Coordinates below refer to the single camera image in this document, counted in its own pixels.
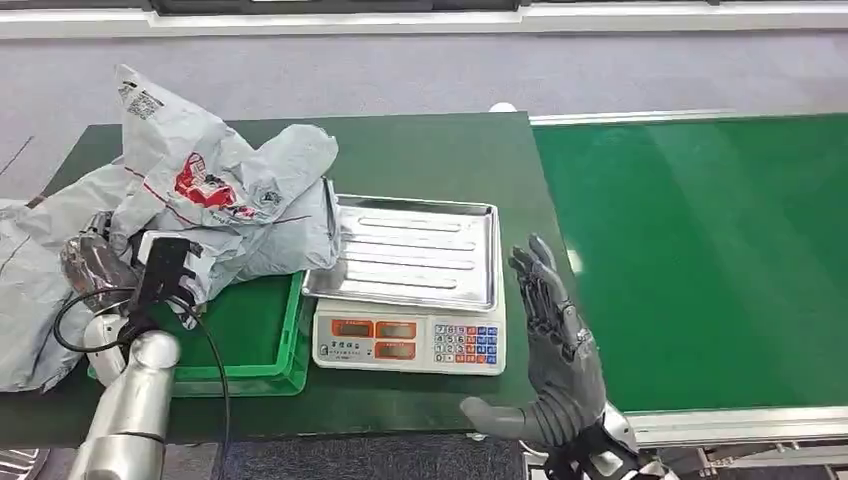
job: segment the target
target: digital scale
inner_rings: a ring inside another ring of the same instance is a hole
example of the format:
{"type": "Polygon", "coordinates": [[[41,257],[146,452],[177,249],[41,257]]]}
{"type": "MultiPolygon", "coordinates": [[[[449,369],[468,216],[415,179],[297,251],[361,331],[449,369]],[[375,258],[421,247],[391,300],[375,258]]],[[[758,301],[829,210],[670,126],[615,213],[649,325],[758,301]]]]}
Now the digital scale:
{"type": "Polygon", "coordinates": [[[388,203],[339,195],[345,235],[340,261],[334,271],[317,273],[321,278],[312,271],[304,280],[305,294],[323,297],[312,324],[315,363],[323,368],[501,374],[507,329],[497,210],[479,204],[376,200],[388,203]],[[419,218],[421,210],[426,218],[419,218]],[[472,270],[479,275],[472,276],[472,270]],[[379,282],[364,282],[372,277],[363,272],[379,274],[379,282]],[[475,296],[446,287],[458,278],[467,279],[466,285],[480,280],[481,289],[491,287],[491,294],[477,289],[482,294],[475,296]],[[376,289],[373,283],[383,286],[376,289]]]}

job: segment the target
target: scale keypad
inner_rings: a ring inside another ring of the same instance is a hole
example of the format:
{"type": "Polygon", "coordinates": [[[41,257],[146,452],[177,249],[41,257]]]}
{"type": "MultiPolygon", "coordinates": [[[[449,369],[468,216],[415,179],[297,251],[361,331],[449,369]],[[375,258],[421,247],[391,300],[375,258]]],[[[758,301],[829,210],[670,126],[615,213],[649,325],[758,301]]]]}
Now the scale keypad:
{"type": "Polygon", "coordinates": [[[498,363],[498,327],[437,324],[434,333],[437,363],[498,363]]]}

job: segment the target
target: barcode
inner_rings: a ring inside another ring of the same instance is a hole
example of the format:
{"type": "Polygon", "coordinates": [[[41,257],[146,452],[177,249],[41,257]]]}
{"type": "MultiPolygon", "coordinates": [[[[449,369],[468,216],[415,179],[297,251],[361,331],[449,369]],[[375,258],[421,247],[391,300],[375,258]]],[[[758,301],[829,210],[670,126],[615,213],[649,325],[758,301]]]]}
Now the barcode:
{"type": "Polygon", "coordinates": [[[142,120],[147,120],[148,117],[156,113],[164,105],[164,103],[154,98],[145,90],[133,99],[130,106],[127,107],[127,111],[142,120]]]}

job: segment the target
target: black cable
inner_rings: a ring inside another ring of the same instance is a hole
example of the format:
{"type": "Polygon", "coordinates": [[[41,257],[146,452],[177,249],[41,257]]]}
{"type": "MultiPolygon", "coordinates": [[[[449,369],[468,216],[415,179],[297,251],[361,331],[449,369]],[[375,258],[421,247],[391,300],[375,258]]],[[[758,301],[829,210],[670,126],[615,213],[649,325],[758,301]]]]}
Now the black cable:
{"type": "Polygon", "coordinates": [[[72,352],[80,352],[80,353],[97,353],[109,350],[112,347],[117,347],[118,345],[124,343],[126,339],[117,338],[114,342],[109,342],[105,345],[100,345],[98,347],[81,347],[79,345],[73,345],[65,340],[65,337],[62,336],[61,325],[62,318],[64,318],[65,314],[68,313],[68,310],[74,307],[74,305],[82,302],[83,300],[88,300],[91,297],[96,295],[103,295],[104,293],[113,293],[113,292],[132,292],[135,288],[133,287],[106,287],[106,288],[98,288],[97,290],[85,293],[80,295],[73,300],[62,305],[62,308],[59,309],[59,312],[56,313],[56,317],[53,319],[53,337],[56,338],[56,341],[59,342],[59,345],[67,348],[72,352]]]}
{"type": "Polygon", "coordinates": [[[197,322],[197,325],[203,330],[206,335],[206,340],[209,342],[209,348],[212,349],[212,355],[215,357],[215,363],[218,365],[218,373],[221,376],[221,390],[224,397],[224,440],[221,442],[221,448],[218,450],[218,480],[224,478],[224,462],[227,459],[227,452],[230,448],[230,387],[227,382],[227,372],[224,369],[224,362],[221,360],[221,354],[218,352],[218,347],[212,339],[212,334],[206,328],[206,325],[200,320],[200,317],[194,313],[188,303],[179,297],[171,297],[169,302],[175,303],[178,307],[185,310],[188,315],[197,322]]]}
{"type": "MultiPolygon", "coordinates": [[[[133,287],[108,287],[108,288],[99,288],[97,290],[93,290],[91,292],[80,295],[64,305],[59,311],[56,313],[56,317],[53,319],[53,337],[56,338],[56,341],[59,342],[59,345],[67,348],[72,352],[80,352],[80,353],[97,353],[103,352],[110,348],[116,347],[124,343],[127,339],[125,338],[117,338],[113,342],[109,342],[105,345],[100,345],[97,347],[81,347],[79,345],[73,345],[65,340],[65,337],[62,336],[61,325],[62,318],[68,313],[68,310],[74,307],[74,305],[82,302],[83,300],[89,299],[96,295],[102,295],[104,293],[113,293],[113,292],[132,292],[135,288],[133,287]]],[[[206,340],[209,342],[209,348],[212,350],[212,355],[215,357],[215,363],[218,366],[218,373],[221,376],[221,390],[224,397],[224,439],[221,442],[221,448],[218,450],[218,479],[223,480],[224,478],[224,461],[227,458],[227,452],[230,448],[230,388],[229,383],[227,382],[227,372],[224,368],[224,362],[221,360],[221,354],[218,352],[218,347],[215,345],[215,341],[212,338],[212,334],[207,330],[206,325],[197,314],[194,313],[194,310],[191,309],[188,303],[185,300],[179,297],[171,297],[168,299],[169,302],[175,303],[178,307],[182,308],[191,318],[194,319],[195,322],[200,326],[200,329],[203,330],[204,335],[206,335],[206,340]]]]}

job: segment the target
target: gray plastic bag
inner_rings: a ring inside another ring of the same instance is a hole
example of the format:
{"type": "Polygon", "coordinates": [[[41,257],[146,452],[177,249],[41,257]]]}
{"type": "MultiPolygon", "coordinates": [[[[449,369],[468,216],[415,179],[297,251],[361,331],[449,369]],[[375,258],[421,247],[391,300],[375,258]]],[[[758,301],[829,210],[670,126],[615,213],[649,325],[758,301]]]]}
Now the gray plastic bag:
{"type": "MultiPolygon", "coordinates": [[[[218,117],[130,68],[119,67],[118,80],[123,157],[32,209],[0,199],[0,391],[47,390],[79,360],[50,333],[75,294],[59,252],[98,212],[115,211],[110,244],[119,253],[142,229],[200,243],[215,263],[198,303],[232,282],[329,268],[338,258],[336,200],[322,177],[338,152],[333,137],[292,125],[254,150],[218,117]],[[203,205],[218,187],[228,204],[203,205]]],[[[71,309],[65,338],[81,343],[91,318],[83,304],[71,309]]]]}

